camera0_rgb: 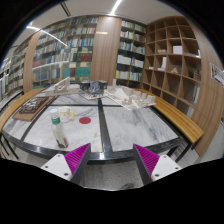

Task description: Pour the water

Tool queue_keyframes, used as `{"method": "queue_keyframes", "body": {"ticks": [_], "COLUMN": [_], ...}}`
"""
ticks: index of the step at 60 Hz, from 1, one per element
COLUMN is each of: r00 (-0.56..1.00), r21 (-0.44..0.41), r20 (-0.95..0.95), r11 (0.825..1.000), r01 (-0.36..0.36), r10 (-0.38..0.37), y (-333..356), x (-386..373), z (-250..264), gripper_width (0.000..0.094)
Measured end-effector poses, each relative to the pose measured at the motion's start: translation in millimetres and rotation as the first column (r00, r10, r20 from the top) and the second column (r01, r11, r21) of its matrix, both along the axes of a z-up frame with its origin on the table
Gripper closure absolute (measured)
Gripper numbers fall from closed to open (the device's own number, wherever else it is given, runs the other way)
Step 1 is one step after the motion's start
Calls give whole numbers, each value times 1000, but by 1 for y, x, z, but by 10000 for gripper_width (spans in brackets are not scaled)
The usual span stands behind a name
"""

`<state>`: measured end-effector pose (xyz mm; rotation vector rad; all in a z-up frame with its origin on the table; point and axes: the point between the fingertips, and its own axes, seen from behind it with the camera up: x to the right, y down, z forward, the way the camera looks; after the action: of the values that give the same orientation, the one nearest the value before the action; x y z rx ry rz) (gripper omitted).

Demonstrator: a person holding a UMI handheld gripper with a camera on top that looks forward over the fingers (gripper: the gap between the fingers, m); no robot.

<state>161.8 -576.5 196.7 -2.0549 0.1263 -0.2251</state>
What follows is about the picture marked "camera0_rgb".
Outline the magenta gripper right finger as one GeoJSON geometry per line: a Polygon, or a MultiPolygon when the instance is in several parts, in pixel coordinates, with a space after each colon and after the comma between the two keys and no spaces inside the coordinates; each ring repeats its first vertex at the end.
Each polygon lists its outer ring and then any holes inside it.
{"type": "Polygon", "coordinates": [[[159,156],[137,144],[133,145],[133,155],[144,185],[181,170],[168,155],[159,156]]]}

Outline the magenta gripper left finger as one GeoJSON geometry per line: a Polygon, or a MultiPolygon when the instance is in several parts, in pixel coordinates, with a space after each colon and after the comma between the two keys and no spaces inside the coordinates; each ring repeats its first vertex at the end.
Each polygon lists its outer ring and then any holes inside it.
{"type": "Polygon", "coordinates": [[[91,154],[91,144],[87,143],[67,154],[56,154],[42,169],[72,183],[79,184],[82,173],[91,154]]]}

